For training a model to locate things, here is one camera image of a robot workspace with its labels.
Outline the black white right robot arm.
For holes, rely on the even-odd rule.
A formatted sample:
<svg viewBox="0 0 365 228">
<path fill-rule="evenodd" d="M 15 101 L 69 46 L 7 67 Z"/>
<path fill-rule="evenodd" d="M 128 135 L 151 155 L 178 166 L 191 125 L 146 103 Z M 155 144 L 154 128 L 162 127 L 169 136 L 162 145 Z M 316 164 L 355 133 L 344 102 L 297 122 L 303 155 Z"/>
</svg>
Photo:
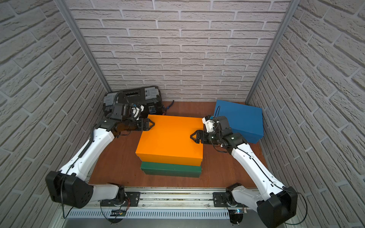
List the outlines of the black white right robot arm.
<svg viewBox="0 0 365 228">
<path fill-rule="evenodd" d="M 263 165 L 253 152 L 248 141 L 234 133 L 224 116 L 206 116 L 202 119 L 205 130 L 197 130 L 190 138 L 197 144 L 211 144 L 221 147 L 245 169 L 255 183 L 258 193 L 242 185 L 232 186 L 231 196 L 236 203 L 256 211 L 263 224 L 276 228 L 296 215 L 298 192 L 286 187 Z"/>
</svg>

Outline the left aluminium corner post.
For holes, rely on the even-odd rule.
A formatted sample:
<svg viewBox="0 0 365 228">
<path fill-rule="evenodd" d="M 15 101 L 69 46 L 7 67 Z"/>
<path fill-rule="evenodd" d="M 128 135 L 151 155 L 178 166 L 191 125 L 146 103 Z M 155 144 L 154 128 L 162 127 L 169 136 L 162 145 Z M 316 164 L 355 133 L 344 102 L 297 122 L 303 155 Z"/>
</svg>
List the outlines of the left aluminium corner post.
<svg viewBox="0 0 365 228">
<path fill-rule="evenodd" d="M 70 30 L 73 32 L 75 39 L 79 43 L 82 51 L 84 52 L 85 56 L 87 57 L 88 61 L 90 62 L 92 68 L 94 69 L 96 75 L 98 76 L 101 84 L 103 85 L 104 89 L 111 93 L 112 89 L 108 84 L 100 65 L 98 64 L 90 46 L 88 45 L 84 35 L 82 34 L 81 29 L 79 28 L 75 18 L 73 17 L 71 10 L 68 8 L 66 1 L 64 0 L 55 0 L 54 1 L 56 6 L 58 7 L 60 13 L 62 14 L 65 22 L 68 24 Z"/>
</svg>

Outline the green circuit board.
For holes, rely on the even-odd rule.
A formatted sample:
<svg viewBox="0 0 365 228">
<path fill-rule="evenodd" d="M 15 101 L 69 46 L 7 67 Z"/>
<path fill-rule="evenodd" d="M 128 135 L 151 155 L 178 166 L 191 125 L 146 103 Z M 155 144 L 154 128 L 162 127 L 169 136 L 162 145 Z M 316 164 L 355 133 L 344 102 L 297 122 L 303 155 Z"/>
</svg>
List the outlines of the green circuit board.
<svg viewBox="0 0 365 228">
<path fill-rule="evenodd" d="M 113 217 L 113 218 L 122 218 L 122 217 L 125 217 L 126 215 L 127 215 L 126 210 L 112 210 L 110 212 L 110 217 Z"/>
<path fill-rule="evenodd" d="M 243 208 L 243 209 L 232 209 L 232 210 L 229 210 L 229 213 L 230 214 L 245 214 L 245 213 L 247 213 L 247 210 L 245 208 Z"/>
</svg>

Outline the orange shoebox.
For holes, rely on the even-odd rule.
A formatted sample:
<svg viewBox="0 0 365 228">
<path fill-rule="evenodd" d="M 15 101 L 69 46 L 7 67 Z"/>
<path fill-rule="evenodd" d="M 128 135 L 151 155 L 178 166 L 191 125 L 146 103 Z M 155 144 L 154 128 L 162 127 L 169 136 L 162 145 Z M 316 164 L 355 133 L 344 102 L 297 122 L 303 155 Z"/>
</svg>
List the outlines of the orange shoebox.
<svg viewBox="0 0 365 228">
<path fill-rule="evenodd" d="M 149 115 L 155 123 L 149 131 L 142 132 L 136 155 L 143 162 L 201 166 L 203 145 L 190 136 L 203 129 L 201 118 Z"/>
</svg>

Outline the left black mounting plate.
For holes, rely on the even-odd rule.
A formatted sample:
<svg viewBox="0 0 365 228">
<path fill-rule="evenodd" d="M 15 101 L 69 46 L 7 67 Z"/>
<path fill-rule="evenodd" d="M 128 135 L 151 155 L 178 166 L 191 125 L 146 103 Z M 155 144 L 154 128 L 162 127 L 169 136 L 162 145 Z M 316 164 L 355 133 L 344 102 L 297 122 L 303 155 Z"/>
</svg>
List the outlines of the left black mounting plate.
<svg viewBox="0 0 365 228">
<path fill-rule="evenodd" d="M 102 207 L 137 207 L 140 199 L 140 192 L 124 192 L 118 194 L 114 199 L 105 199 L 101 201 Z"/>
</svg>

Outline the green shoebox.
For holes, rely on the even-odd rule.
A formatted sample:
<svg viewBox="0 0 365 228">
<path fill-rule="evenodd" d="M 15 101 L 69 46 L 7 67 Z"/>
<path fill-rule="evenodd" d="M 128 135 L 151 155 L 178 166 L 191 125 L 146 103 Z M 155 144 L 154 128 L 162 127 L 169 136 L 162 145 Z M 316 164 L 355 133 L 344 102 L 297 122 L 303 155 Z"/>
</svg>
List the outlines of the green shoebox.
<svg viewBox="0 0 365 228">
<path fill-rule="evenodd" d="M 177 165 L 155 162 L 142 162 L 140 169 L 146 175 L 174 176 L 199 178 L 202 173 L 200 166 Z"/>
</svg>

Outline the right green circuit board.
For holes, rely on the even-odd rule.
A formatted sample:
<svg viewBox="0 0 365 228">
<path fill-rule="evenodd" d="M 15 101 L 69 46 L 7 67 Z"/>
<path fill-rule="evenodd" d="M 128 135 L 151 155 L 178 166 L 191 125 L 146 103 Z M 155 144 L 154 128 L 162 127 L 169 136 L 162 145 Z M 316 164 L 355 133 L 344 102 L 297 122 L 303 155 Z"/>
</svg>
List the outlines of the right green circuit board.
<svg viewBox="0 0 365 228">
<path fill-rule="evenodd" d="M 247 210 L 245 208 L 243 208 L 243 209 L 232 209 L 232 210 L 229 210 L 229 213 L 230 214 L 245 214 L 245 213 L 247 213 Z"/>
</svg>

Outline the black grey toolbox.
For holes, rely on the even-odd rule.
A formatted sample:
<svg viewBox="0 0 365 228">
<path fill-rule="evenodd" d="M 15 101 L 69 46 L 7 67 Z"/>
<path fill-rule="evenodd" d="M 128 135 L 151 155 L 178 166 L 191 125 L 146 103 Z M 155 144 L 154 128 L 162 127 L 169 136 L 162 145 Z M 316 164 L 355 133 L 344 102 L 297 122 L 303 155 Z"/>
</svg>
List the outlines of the black grey toolbox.
<svg viewBox="0 0 365 228">
<path fill-rule="evenodd" d="M 106 94 L 103 101 L 104 116 L 111 113 L 114 103 L 143 105 L 142 118 L 147 118 L 149 114 L 163 114 L 161 92 L 157 86 L 139 87 Z"/>
</svg>

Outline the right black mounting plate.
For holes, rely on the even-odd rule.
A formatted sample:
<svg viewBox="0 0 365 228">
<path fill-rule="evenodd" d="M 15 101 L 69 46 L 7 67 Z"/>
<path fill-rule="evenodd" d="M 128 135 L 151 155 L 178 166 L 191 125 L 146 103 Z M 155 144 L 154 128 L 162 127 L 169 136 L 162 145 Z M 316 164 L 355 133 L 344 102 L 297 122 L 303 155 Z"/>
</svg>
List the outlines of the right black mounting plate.
<svg viewBox="0 0 365 228">
<path fill-rule="evenodd" d="M 246 205 L 236 202 L 230 192 L 214 192 L 214 207 L 224 208 L 245 208 Z"/>
</svg>

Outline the left green circuit board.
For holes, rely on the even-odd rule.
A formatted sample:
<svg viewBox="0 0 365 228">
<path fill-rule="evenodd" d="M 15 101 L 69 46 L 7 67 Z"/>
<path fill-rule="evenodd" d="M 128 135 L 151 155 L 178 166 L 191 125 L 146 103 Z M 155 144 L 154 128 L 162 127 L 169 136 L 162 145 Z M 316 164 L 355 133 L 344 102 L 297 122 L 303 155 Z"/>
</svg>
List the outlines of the left green circuit board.
<svg viewBox="0 0 365 228">
<path fill-rule="evenodd" d="M 112 210 L 110 212 L 110 217 L 113 217 L 113 218 L 122 218 L 122 217 L 125 217 L 126 215 L 127 215 L 126 210 Z"/>
</svg>

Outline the blue shoebox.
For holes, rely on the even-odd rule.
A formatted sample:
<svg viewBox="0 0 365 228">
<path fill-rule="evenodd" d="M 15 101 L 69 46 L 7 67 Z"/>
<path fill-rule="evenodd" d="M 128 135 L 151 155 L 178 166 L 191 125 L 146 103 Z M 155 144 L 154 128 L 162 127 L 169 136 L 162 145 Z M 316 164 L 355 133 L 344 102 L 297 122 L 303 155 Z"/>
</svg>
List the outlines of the blue shoebox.
<svg viewBox="0 0 365 228">
<path fill-rule="evenodd" d="M 240 133 L 249 143 L 264 136 L 262 109 L 254 106 L 217 100 L 216 116 L 228 119 L 234 133 Z"/>
</svg>

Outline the black mounting plate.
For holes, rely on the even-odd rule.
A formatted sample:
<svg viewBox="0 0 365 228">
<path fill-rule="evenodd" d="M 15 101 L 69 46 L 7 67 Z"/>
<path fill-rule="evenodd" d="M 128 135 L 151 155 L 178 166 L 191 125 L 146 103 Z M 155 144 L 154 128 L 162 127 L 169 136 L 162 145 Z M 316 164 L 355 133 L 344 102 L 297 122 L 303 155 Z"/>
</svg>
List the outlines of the black mounting plate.
<svg viewBox="0 0 365 228">
<path fill-rule="evenodd" d="M 114 199 L 105 199 L 101 201 L 102 207 L 137 207 L 140 199 L 140 192 L 124 192 L 118 194 Z"/>
<path fill-rule="evenodd" d="M 246 205 L 236 202 L 230 192 L 214 192 L 214 207 L 224 208 L 245 208 Z"/>
</svg>

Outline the aluminium corner post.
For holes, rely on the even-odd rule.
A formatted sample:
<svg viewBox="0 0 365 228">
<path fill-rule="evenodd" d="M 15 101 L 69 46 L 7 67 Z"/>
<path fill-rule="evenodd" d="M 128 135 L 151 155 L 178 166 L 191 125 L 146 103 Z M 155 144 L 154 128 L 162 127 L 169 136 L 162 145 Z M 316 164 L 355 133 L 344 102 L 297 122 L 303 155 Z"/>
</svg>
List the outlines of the aluminium corner post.
<svg viewBox="0 0 365 228">
<path fill-rule="evenodd" d="M 287 8 L 287 11 L 286 13 L 284 14 L 284 18 L 282 20 L 282 22 L 280 23 L 279 25 L 279 28 L 275 34 L 275 37 L 270 45 L 270 48 L 263 60 L 263 63 L 256 75 L 256 78 L 253 82 L 253 85 L 246 97 L 246 100 L 245 100 L 245 104 L 248 104 L 250 102 L 250 100 L 252 99 L 253 97 L 253 93 L 255 92 L 256 88 L 258 87 L 258 84 L 259 82 L 261 81 L 261 79 L 263 78 L 263 74 L 264 74 L 264 71 L 266 70 L 267 66 L 269 65 L 269 62 L 271 61 L 272 57 L 274 56 L 274 53 L 277 49 L 277 47 L 279 46 L 280 44 L 280 41 L 288 27 L 288 25 L 290 24 L 291 22 L 291 19 L 295 13 L 295 11 L 297 10 L 298 6 L 300 4 L 300 0 L 293 0 L 290 2 L 288 8 Z"/>
<path fill-rule="evenodd" d="M 75 39 L 79 43 L 82 51 L 84 52 L 85 56 L 87 57 L 88 61 L 90 62 L 92 68 L 94 69 L 96 75 L 98 76 L 101 84 L 103 85 L 104 89 L 111 93 L 112 89 L 108 84 L 100 65 L 98 64 L 90 46 L 88 45 L 84 35 L 82 34 L 81 29 L 79 28 L 75 18 L 73 17 L 71 10 L 68 8 L 66 1 L 64 0 L 55 0 L 54 1 L 56 6 L 58 7 L 60 13 L 62 14 L 65 22 L 68 24 L 70 30 L 73 32 Z"/>
</svg>

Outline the right aluminium corner post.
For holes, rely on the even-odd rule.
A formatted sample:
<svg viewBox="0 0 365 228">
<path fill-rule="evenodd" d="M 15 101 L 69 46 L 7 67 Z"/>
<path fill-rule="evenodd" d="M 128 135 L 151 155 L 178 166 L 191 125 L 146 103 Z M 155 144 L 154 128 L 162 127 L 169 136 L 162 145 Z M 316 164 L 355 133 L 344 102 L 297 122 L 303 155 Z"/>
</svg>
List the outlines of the right aluminium corner post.
<svg viewBox="0 0 365 228">
<path fill-rule="evenodd" d="M 293 0 L 290 2 L 288 8 L 287 8 L 287 11 L 286 13 L 284 14 L 284 18 L 282 20 L 282 22 L 280 23 L 279 25 L 279 28 L 275 34 L 275 37 L 270 45 L 270 48 L 263 60 L 263 63 L 256 75 L 256 78 L 253 82 L 253 85 L 246 97 L 246 100 L 245 100 L 245 104 L 248 104 L 250 102 L 250 100 L 252 99 L 253 97 L 253 93 L 255 92 L 256 88 L 258 87 L 258 84 L 259 82 L 261 81 L 261 79 L 263 78 L 263 74 L 264 74 L 264 71 L 266 70 L 267 66 L 269 65 L 269 62 L 271 61 L 272 57 L 274 56 L 274 53 L 277 49 L 277 47 L 279 46 L 280 44 L 280 41 L 288 27 L 288 25 L 290 24 L 291 22 L 291 19 L 295 13 L 295 11 L 297 10 L 298 6 L 300 4 L 300 0 Z"/>
</svg>

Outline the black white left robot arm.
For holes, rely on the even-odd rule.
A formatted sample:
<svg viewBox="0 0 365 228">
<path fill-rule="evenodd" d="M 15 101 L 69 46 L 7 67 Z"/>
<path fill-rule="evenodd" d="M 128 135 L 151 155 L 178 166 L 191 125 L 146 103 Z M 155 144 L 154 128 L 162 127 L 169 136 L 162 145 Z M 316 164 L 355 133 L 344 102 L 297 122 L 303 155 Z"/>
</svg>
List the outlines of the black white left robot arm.
<svg viewBox="0 0 365 228">
<path fill-rule="evenodd" d="M 87 175 L 104 149 L 125 132 L 149 131 L 154 122 L 143 118 L 144 106 L 115 103 L 107 107 L 107 115 L 90 130 L 89 139 L 76 155 L 59 171 L 51 171 L 45 177 L 53 202 L 81 209 L 90 202 L 115 200 L 117 205 L 126 201 L 125 190 L 118 184 L 90 185 Z"/>
</svg>

